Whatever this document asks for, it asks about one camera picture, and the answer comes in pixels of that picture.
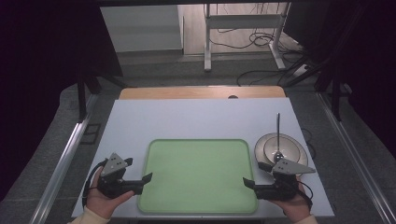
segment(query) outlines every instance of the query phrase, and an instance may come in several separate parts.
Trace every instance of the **wrist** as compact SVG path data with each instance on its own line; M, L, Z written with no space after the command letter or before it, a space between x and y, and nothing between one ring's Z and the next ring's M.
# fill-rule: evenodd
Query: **wrist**
M109 218L104 218L104 217L101 217L98 214L94 213L87 206L84 207L84 214L82 216L82 222L81 223L106 224L109 220L110 220Z
M290 219L292 223L299 222L307 217L310 217L311 214L309 213L308 209L303 210L289 210L284 211L285 215Z
M294 222L294 224L307 224L307 223L318 224L317 219L313 215L306 217L298 222Z

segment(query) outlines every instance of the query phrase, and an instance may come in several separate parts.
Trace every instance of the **dark background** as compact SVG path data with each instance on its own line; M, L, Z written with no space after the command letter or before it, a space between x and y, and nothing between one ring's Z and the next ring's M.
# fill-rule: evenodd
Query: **dark background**
M121 71L92 2L1 1L0 22L3 200L50 126L61 91L77 82L78 73Z
M329 56L353 4L292 3L284 32L297 40L314 63ZM339 58L349 102L396 158L396 26L394 1L370 1Z

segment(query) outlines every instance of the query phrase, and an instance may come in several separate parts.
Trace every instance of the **aluminum rail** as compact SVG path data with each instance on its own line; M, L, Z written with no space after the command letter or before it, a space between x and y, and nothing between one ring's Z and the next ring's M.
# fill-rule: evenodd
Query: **aluminum rail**
M381 216L384 223L396 223L396 217L386 196L365 165L361 155L359 154L359 151L356 149L355 145L347 134L343 123L338 121L337 118L332 114L332 111L330 110L330 102L327 100L326 96L323 96L323 94L324 93L318 93L318 98L321 102L321 105L326 112L326 115L328 116L341 143L343 144L343 147L346 150L346 154L350 158L352 165L355 167L361 182L369 193L378 214Z
M41 199L29 223L38 224L44 223L46 221L50 209L55 201L56 195L58 194L59 189L64 181L64 177L67 173L70 163L76 153L79 141L81 140L85 128L90 121L92 110L94 105L96 104L97 98L98 95L92 94L88 99L87 117L81 123L76 124L76 127L73 130L69 141L66 144L66 147L64 148L64 153L59 159L58 164L56 165L55 170L52 174L52 177L50 178L49 183L43 195L41 196Z

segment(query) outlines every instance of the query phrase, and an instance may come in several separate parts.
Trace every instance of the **sleeve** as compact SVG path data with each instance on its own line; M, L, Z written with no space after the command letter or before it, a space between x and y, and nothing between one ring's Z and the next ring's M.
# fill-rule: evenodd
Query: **sleeve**
M317 219L311 215L311 216L306 217L303 220L298 221L294 224L318 224L318 222L317 222Z
M69 224L106 224L109 220L110 219L99 217L85 206L84 213L81 216L76 217L76 219Z

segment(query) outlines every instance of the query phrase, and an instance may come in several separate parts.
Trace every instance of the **metal frame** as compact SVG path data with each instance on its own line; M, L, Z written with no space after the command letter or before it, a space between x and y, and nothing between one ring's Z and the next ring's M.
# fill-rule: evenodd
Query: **metal frame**
M64 148L64 153L59 159L58 164L49 180L49 183L41 196L40 202L33 213L30 224L45 223L47 216L50 213L50 209L55 201L56 195L64 181L64 177L69 169L70 163L76 153L79 141L84 134L85 128L90 121L92 110L96 104L98 95L91 95L87 103L87 116L82 122L76 124L69 141Z
M281 14L266 14L266 15L210 15L210 4L206 4L205 15L205 71L209 72L212 69L211 64L211 43L210 30L211 29L248 29L248 28L275 28L276 33L274 41L269 44L270 50L276 61L279 70L285 70L286 66L279 55L278 43L280 35L282 34L283 25L288 15L290 3L288 2Z
M355 148L355 145L353 144L347 131L344 128L343 122L339 121L337 117L332 113L330 102L323 94L325 93L318 93L318 99L321 102L323 110L328 116L332 127L334 128L341 143L343 144L344 149L346 150L346 154L350 158L350 161L352 162L356 173L358 174L361 182L369 193L378 214L381 216L384 223L396 223L396 216L394 215L385 194L382 192L381 188L378 186L375 179L371 175L369 169L361 158L359 151Z

